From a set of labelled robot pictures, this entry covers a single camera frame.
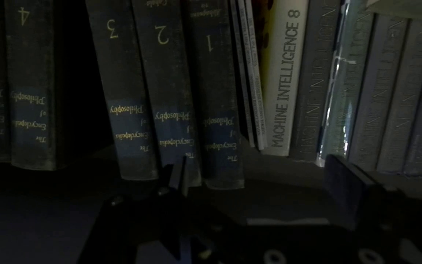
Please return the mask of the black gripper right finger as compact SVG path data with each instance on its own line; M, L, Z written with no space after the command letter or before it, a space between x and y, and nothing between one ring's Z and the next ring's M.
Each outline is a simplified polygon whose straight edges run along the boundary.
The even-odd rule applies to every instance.
M328 193L354 221L359 264L422 264L422 180L368 173L329 154Z

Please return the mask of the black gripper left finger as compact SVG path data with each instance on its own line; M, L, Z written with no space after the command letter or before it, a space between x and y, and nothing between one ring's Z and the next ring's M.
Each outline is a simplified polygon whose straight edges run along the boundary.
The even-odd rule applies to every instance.
M138 251L148 242L161 242L179 259L184 215L190 208L187 157L167 164L162 179L143 199L116 195L104 201L76 264L138 264Z

